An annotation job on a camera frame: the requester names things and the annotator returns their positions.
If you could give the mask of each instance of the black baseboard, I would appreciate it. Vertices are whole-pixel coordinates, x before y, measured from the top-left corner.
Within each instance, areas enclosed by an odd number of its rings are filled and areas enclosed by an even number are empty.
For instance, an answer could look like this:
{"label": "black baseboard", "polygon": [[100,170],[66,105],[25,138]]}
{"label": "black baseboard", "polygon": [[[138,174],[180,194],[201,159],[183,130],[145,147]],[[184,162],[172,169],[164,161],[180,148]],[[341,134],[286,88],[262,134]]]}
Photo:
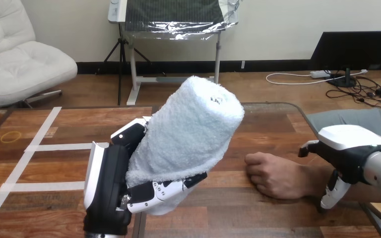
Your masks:
{"label": "black baseboard", "polygon": [[[77,62],[78,74],[95,74],[100,68],[101,73],[117,74],[119,62],[109,61],[103,66],[103,62]],[[213,73],[214,61],[172,61],[172,62],[136,62],[138,74],[164,73]],[[249,60],[245,62],[245,68],[241,68],[242,61],[221,61],[220,72],[275,72],[275,71],[301,71],[321,70],[310,68],[309,59],[285,59],[285,60]],[[381,64],[372,65],[370,69],[380,70]],[[126,63],[122,69],[123,74],[130,74],[130,64]]]}

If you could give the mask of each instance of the fist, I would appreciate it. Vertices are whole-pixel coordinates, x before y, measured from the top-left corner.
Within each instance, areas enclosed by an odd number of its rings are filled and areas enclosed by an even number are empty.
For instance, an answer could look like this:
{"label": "fist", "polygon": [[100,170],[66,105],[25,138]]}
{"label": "fist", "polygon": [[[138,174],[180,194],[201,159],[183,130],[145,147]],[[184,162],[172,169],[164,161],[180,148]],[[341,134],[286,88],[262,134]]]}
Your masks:
{"label": "fist", "polygon": [[245,162],[251,181],[262,194],[278,199],[308,195],[311,182],[303,165],[261,152],[246,155]]}

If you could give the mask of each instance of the robotic hand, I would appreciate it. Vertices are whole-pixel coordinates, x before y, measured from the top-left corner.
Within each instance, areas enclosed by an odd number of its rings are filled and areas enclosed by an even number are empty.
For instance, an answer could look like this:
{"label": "robotic hand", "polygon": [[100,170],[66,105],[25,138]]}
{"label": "robotic hand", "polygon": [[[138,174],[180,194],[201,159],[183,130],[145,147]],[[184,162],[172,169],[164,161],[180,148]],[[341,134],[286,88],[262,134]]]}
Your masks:
{"label": "robotic hand", "polygon": [[381,191],[381,136],[357,125],[334,125],[320,130],[318,138],[305,143],[299,157],[316,153],[335,167],[320,201],[322,209],[332,208],[358,182]]}
{"label": "robotic hand", "polygon": [[108,148],[93,142],[84,188],[86,238],[123,237],[132,213],[153,208],[207,177],[202,173],[175,181],[148,181],[127,187],[129,159],[143,139],[150,119],[134,119],[113,133],[113,144]]}

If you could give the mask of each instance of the tripod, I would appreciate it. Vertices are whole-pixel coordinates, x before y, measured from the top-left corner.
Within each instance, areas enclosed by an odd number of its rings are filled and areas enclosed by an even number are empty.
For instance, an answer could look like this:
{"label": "tripod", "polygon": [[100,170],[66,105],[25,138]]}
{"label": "tripod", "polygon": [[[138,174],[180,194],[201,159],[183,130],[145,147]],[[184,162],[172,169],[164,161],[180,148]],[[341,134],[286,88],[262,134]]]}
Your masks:
{"label": "tripod", "polygon": [[[106,69],[106,64],[107,64],[107,60],[110,58],[110,56],[113,54],[113,52],[115,51],[115,49],[118,47],[118,45],[121,46],[121,51],[120,51],[120,58],[119,58],[119,89],[118,89],[118,106],[121,104],[121,79],[122,79],[122,69],[124,67],[124,65],[127,63],[126,62],[126,56],[125,56],[125,44],[129,45],[129,42],[123,38],[122,36],[122,32],[121,32],[121,25],[119,24],[119,35],[120,37],[118,38],[118,42],[116,43],[116,45],[113,47],[113,49],[110,51],[109,55],[106,57],[106,59],[103,61],[103,64],[101,65],[100,68],[97,69],[97,72],[96,72],[96,75],[99,75],[99,74],[104,74],[105,73],[105,69]],[[149,65],[151,65],[151,61],[145,57],[141,52],[139,52],[139,50],[137,50],[136,48],[133,48],[133,50],[135,52],[138,53],[138,55],[140,55],[142,58],[144,58],[145,61],[147,61],[147,63]]]}

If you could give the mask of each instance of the white wall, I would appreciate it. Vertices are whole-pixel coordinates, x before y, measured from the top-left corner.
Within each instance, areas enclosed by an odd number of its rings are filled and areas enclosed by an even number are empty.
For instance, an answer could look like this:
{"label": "white wall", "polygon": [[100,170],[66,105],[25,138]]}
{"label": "white wall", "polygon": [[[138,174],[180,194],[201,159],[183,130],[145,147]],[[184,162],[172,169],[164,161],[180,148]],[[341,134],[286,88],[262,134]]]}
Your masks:
{"label": "white wall", "polygon": [[[22,2],[37,41],[75,61],[103,61],[117,41],[117,25],[107,21],[109,0]],[[244,0],[239,24],[222,34],[221,60],[310,59],[323,31],[371,30],[381,30],[381,0]],[[135,45],[153,61],[215,58],[214,39],[138,40]]]}

